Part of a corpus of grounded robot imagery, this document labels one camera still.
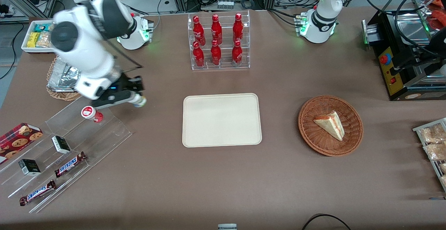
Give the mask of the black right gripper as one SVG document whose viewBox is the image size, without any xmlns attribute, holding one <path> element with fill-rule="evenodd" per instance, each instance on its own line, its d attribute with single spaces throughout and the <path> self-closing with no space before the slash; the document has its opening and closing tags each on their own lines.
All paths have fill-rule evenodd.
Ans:
<svg viewBox="0 0 446 230">
<path fill-rule="evenodd" d="M 143 79 L 141 76 L 130 78 L 126 73 L 122 73 L 117 81 L 105 91 L 106 99 L 139 99 L 144 90 Z"/>
</svg>

